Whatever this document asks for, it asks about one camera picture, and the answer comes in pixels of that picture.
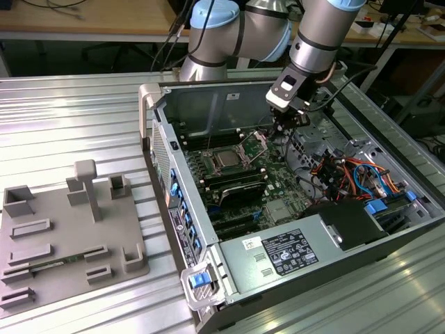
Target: wire bundle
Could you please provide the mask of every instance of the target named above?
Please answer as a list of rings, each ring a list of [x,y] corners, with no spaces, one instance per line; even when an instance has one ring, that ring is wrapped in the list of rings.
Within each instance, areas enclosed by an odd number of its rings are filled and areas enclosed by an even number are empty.
[[[310,171],[327,184],[325,195],[328,199],[338,201],[343,198],[370,200],[381,197],[370,189],[372,176],[380,183],[388,196],[400,193],[389,176],[389,171],[372,161],[362,161],[352,157],[323,157],[320,164]]]

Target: wooden table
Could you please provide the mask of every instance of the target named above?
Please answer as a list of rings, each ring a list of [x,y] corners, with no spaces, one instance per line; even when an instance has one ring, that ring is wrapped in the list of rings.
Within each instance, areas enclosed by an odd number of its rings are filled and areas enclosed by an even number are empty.
[[[45,4],[43,0],[29,0]],[[78,40],[97,42],[163,42],[175,19],[175,13],[166,0],[87,0],[77,6],[84,19],[59,14],[47,8],[36,8],[15,0],[13,9],[0,11],[0,40]],[[368,8],[369,16],[378,20],[380,13]],[[366,90],[380,73],[396,49],[445,49],[416,30],[416,24],[399,33],[377,63],[378,70],[366,78],[362,89]],[[298,24],[293,27],[293,36]],[[377,38],[349,31],[343,43],[345,47],[375,47]],[[188,31],[183,31],[179,42],[188,42]],[[1,60],[0,77],[7,76],[7,68]],[[249,59],[240,58],[237,68],[247,68]]]

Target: metal table surface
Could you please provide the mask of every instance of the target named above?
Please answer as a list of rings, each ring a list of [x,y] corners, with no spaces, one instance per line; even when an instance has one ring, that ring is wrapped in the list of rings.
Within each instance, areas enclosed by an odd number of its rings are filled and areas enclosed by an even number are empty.
[[[274,70],[231,77],[275,76]],[[0,333],[194,333],[139,147],[137,91],[169,75],[107,74],[0,81],[0,196],[7,186],[64,187],[72,163],[95,159],[98,179],[125,173],[150,273],[0,320]],[[443,193],[442,165],[350,85],[348,99]],[[364,135],[339,104],[337,121]],[[443,333],[445,227],[387,259],[240,321],[225,333]]]

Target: circuit board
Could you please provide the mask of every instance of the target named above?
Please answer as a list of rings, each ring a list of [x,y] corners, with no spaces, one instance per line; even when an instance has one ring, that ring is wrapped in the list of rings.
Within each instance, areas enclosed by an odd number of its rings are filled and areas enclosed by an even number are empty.
[[[256,132],[246,136],[238,145],[184,153],[209,218],[222,240],[288,223],[311,205],[282,158],[285,149]],[[225,181],[226,188],[259,184],[256,191],[261,193],[253,198],[243,193],[233,205],[225,207],[221,203],[223,188],[203,186],[209,180],[224,177],[229,180]]]

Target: electronic equipment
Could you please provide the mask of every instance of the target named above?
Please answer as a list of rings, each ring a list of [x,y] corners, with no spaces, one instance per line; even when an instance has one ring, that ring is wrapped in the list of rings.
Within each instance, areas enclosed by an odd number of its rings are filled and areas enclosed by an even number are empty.
[[[414,9],[410,12],[411,7],[415,3]],[[379,8],[379,12],[388,14],[387,17],[381,17],[383,23],[390,23],[397,25],[397,15],[411,14],[411,15],[425,15],[428,9],[425,8],[423,1],[419,0],[384,0]]]
[[[0,0],[0,10],[10,10],[13,6],[13,0]]]
[[[378,261],[445,219],[443,196],[350,103],[345,117],[364,136],[330,107],[274,132],[258,98],[271,84],[140,89],[143,147],[145,102],[154,106],[145,158],[200,333]]]
[[[444,0],[425,0],[425,7],[445,9]]]

